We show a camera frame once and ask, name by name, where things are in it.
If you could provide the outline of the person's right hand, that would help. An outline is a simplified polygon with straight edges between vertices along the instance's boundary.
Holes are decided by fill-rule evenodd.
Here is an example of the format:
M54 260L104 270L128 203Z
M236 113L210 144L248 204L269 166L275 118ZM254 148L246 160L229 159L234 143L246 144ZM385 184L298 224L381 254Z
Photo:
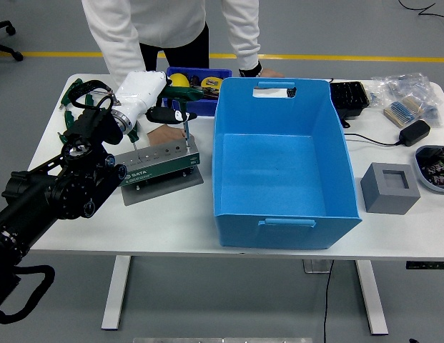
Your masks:
M167 142L183 139L185 137L186 132L184 129L170 127L166 124L161 125L147 134L147 138L151 146L165 144Z

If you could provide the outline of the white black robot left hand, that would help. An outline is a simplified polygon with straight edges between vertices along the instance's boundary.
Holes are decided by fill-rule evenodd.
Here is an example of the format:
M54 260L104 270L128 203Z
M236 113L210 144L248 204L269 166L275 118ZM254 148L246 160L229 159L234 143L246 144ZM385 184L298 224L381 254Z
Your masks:
M137 119L145 115L158 124L180 124L197 117L186 110L186 103L198 101L203 91L184 86L172 86L164 72L130 72L116 92L119 104L112 108L112 115L123 131L133 129ZM178 110L157 106L160 99L176 100Z

